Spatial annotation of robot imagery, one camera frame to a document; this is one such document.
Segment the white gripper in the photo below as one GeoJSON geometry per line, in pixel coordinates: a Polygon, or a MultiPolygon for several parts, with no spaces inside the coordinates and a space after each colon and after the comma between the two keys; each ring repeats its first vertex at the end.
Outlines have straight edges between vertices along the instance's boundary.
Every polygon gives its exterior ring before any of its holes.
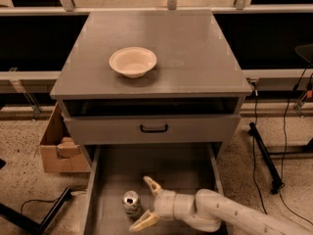
{"type": "Polygon", "coordinates": [[[155,196],[154,212],[145,211],[130,227],[130,232],[139,232],[158,223],[160,219],[174,218],[174,204],[177,193],[169,190],[162,190],[161,186],[149,176],[144,177],[155,196]]]}

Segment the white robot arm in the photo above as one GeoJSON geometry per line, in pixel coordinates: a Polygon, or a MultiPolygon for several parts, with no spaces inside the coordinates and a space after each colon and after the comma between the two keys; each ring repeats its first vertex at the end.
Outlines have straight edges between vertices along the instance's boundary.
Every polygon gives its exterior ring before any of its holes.
{"type": "Polygon", "coordinates": [[[203,232],[215,232],[225,221],[248,235],[313,235],[304,227],[283,222],[209,189],[200,189],[195,195],[179,194],[162,189],[149,176],[144,181],[155,196],[154,210],[145,211],[129,227],[130,232],[142,231],[160,220],[181,220],[203,232]]]}

